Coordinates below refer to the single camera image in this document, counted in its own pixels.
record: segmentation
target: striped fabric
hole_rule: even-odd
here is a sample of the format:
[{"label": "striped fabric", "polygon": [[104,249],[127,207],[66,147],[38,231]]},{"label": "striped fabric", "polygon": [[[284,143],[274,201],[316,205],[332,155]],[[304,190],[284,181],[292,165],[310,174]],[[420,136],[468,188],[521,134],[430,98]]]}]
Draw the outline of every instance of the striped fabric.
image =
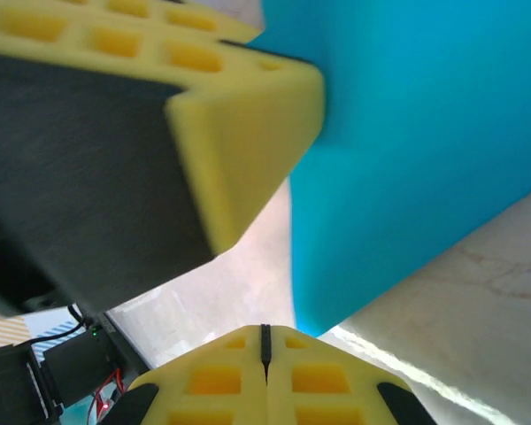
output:
[{"label": "striped fabric", "polygon": [[[52,328],[48,330],[47,332],[40,334],[39,336],[53,336],[53,335],[62,334],[63,332],[66,332],[67,330],[72,329],[75,326],[77,326],[76,321],[66,321],[65,323],[61,323],[55,328]],[[69,339],[81,334],[82,332],[84,332],[84,329],[80,328],[79,330],[77,330],[76,332],[73,332],[69,336],[54,339],[52,341],[46,341],[43,343],[34,344],[33,348],[34,348],[35,357],[37,358],[38,361],[43,361],[43,352],[47,351],[51,347],[54,347],[55,345],[59,345],[61,343],[64,343],[65,341],[68,341]]]},{"label": "striped fabric", "polygon": [[4,319],[0,317],[0,347],[19,344],[29,339],[29,331],[22,317]]}]

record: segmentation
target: marble surface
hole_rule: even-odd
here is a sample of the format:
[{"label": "marble surface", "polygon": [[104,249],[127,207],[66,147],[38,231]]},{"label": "marble surface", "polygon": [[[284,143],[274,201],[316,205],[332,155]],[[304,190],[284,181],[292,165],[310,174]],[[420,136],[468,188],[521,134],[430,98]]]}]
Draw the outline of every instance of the marble surface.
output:
[{"label": "marble surface", "polygon": [[[261,25],[258,0],[203,3]],[[294,324],[289,206],[284,184],[231,251],[111,312],[153,367]],[[441,425],[531,425],[531,195],[321,339],[401,375]]]}]

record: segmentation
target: yellow foam block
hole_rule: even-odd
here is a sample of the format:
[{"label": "yellow foam block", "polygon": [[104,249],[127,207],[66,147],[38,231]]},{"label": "yellow foam block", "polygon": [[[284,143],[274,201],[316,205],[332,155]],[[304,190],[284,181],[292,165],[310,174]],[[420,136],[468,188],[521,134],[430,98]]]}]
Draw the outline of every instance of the yellow foam block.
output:
[{"label": "yellow foam block", "polygon": [[182,90],[165,114],[216,254],[255,219],[324,117],[319,71],[236,45],[257,33],[192,3],[0,0],[2,56]]},{"label": "yellow foam block", "polygon": [[[271,327],[265,367],[262,332],[238,329],[139,377],[131,390],[159,387],[142,425],[433,423],[400,378],[292,328]],[[389,404],[382,384],[407,399]]]}]

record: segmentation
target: blue panel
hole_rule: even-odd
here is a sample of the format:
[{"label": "blue panel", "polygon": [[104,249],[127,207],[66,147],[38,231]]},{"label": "blue panel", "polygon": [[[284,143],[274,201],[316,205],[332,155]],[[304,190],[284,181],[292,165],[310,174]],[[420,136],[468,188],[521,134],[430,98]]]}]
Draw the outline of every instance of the blue panel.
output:
[{"label": "blue panel", "polygon": [[251,45],[327,79],[291,175],[297,326],[316,336],[531,191],[531,0],[294,3]]}]

